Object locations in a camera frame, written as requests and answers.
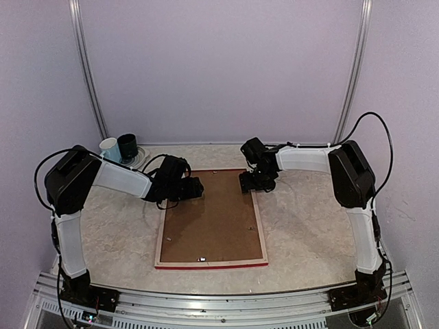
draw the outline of mug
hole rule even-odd
[[[125,134],[120,136],[117,139],[117,144],[119,145],[119,150],[124,162],[129,162],[139,153],[139,150],[137,149],[136,136],[134,134]]]
[[[117,145],[116,138],[110,137],[104,139],[99,144],[99,148],[102,151],[100,156],[103,156],[105,159],[109,159],[114,162],[121,163],[122,157],[121,157],[121,152],[119,151],[119,146]]]

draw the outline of light blue cup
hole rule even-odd
[[[119,151],[119,146],[117,144],[117,139],[114,137],[110,137],[104,139],[100,144],[99,148],[101,149],[100,156],[103,156],[105,159],[112,160],[114,162],[121,163],[122,156]]]

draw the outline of white plate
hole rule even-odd
[[[137,149],[139,150],[139,152],[133,159],[131,159],[127,163],[122,162],[122,164],[124,166],[138,169],[139,167],[141,167],[145,163],[148,156],[150,156],[150,151],[148,151],[147,149],[144,149],[143,147],[140,147],[140,146],[138,146]]]

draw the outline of white wall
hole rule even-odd
[[[50,213],[40,206],[34,192],[36,165],[61,148],[79,143],[95,149],[98,141],[73,39],[68,2],[2,1],[2,328],[18,328],[40,271],[48,270],[55,256]]]
[[[375,1],[350,117],[382,114],[392,133],[392,177],[377,198],[383,240],[406,269],[428,328],[439,323],[439,2]],[[378,121],[354,135],[380,184],[388,146]]]
[[[362,0],[83,0],[110,134],[143,143],[328,142]]]

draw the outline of metal post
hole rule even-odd
[[[108,138],[108,130],[105,124],[104,116],[102,115],[99,101],[97,100],[96,88],[93,82],[93,76],[91,74],[90,63],[88,61],[79,0],[69,0],[69,5],[71,20],[73,23],[73,31],[75,32],[76,45],[80,55],[82,72],[84,74],[88,95],[90,97],[93,115],[99,129],[99,134],[102,139],[105,139]]]
[[[348,123],[349,113],[351,111],[352,101],[357,88],[361,63],[363,62],[364,49],[366,48],[366,40],[369,30],[370,13],[372,11],[372,0],[363,0],[363,10],[361,11],[361,21],[359,25],[357,46],[355,48],[354,63],[352,65],[351,76],[349,77],[348,90],[344,97],[342,114],[338,122],[337,131],[335,133],[333,143],[341,141],[344,129]]]

